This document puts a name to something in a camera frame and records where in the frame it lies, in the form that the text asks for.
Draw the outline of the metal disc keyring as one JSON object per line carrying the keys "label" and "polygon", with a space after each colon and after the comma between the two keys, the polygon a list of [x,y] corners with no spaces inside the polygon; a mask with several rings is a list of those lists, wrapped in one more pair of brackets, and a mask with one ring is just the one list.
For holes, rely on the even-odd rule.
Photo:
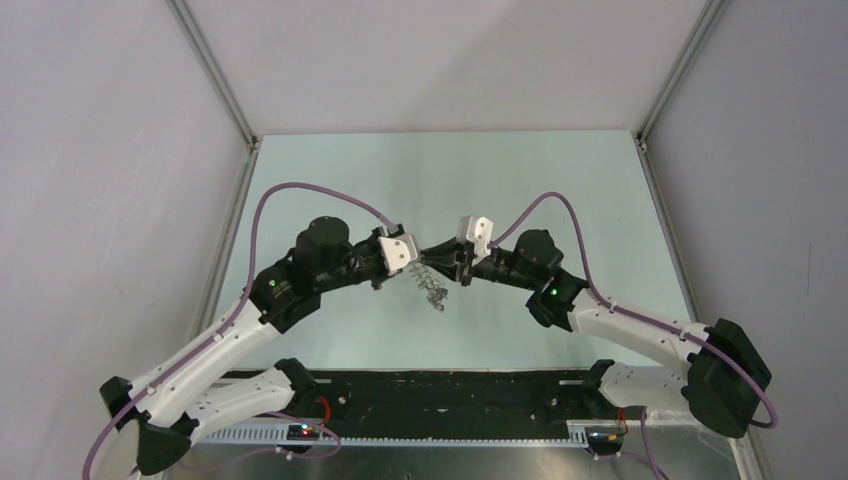
{"label": "metal disc keyring", "polygon": [[449,294],[445,284],[422,263],[413,265],[412,276],[418,289],[425,293],[428,304],[438,312],[443,312],[445,309],[444,302]]}

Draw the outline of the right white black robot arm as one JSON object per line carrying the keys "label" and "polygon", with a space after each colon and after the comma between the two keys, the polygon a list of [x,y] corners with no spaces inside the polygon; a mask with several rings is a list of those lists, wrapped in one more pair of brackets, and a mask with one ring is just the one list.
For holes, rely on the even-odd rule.
{"label": "right white black robot arm", "polygon": [[739,324],[678,322],[629,308],[565,270],[563,258],[540,229],[522,233],[514,250],[485,253],[470,240],[451,239],[421,253],[424,265],[463,286],[481,279],[531,291],[526,307],[546,328],[610,341],[670,370],[659,385],[637,387],[633,368],[604,363],[599,378],[580,392],[589,415],[604,418],[631,406],[683,409],[730,438],[760,424],[754,416],[766,403],[772,374]]}

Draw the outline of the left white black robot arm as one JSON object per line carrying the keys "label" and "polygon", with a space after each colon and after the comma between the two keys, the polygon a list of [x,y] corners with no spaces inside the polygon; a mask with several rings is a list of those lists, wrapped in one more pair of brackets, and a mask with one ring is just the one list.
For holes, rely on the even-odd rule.
{"label": "left white black robot arm", "polygon": [[216,324],[147,374],[134,380],[113,377],[101,386],[115,429],[136,436],[133,459],[114,476],[156,475],[206,435],[258,415],[311,412],[315,381],[296,359],[280,360],[245,381],[220,388],[214,384],[240,360],[316,312],[322,294],[363,282],[378,288],[418,258],[415,238],[401,225],[378,227],[352,243],[343,220],[312,220],[294,247],[255,275]]}

